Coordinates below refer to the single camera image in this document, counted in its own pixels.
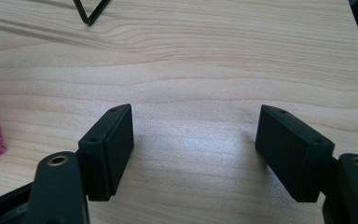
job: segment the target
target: wood grain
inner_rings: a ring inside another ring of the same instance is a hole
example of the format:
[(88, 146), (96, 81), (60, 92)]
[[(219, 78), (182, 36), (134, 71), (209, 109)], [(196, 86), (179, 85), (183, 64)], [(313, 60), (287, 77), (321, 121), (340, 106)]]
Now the wood grain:
[[(88, 12), (96, 1), (84, 1)], [(92, 223), (323, 223), (255, 153), (262, 104), (358, 153), (358, 31), (345, 0), (0, 0), (0, 195), (131, 103), (135, 148)]]

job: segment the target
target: wooden table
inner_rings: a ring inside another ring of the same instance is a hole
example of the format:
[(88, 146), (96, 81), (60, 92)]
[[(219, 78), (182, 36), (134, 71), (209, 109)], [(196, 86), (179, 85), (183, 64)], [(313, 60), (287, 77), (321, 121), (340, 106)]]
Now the wooden table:
[[(88, 12), (96, 2), (85, 2)], [(115, 0), (94, 25), (70, 0), (0, 0), (0, 195), (110, 107), (135, 148), (92, 223), (323, 223), (255, 153), (262, 104), (358, 153), (358, 30), (346, 0)]]

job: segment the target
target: light wooden surface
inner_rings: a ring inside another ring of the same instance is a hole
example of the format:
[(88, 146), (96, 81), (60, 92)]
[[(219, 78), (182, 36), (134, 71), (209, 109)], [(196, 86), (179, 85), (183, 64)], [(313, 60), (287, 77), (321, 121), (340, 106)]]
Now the light wooden surface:
[[(96, 2), (85, 5), (88, 8)], [(135, 148), (92, 223), (323, 223), (255, 153), (262, 104), (358, 153), (358, 31), (346, 0), (0, 0), (0, 195), (113, 106)]]

